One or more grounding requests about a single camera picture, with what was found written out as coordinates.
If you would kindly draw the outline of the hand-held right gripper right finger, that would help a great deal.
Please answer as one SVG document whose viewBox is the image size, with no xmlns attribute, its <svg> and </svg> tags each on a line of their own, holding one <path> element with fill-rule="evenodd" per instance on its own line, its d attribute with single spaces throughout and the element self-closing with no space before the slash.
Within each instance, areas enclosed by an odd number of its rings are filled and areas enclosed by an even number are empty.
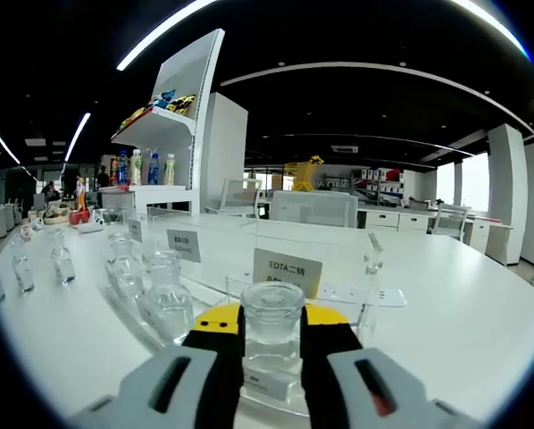
<svg viewBox="0 0 534 429">
<path fill-rule="evenodd" d="M 312 428 L 480 428 L 375 348 L 365 348 L 337 310 L 304 306 L 301 384 Z"/>
</svg>

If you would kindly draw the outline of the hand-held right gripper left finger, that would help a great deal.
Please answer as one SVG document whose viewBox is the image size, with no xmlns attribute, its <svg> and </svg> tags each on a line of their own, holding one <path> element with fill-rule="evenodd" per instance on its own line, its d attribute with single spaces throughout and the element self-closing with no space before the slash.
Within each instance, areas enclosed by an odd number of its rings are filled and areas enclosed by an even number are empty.
<svg viewBox="0 0 534 429">
<path fill-rule="evenodd" d="M 244 383 L 245 315 L 239 304 L 202 313 L 171 344 L 107 395 L 68 419 L 70 428 L 231 428 Z"/>
</svg>

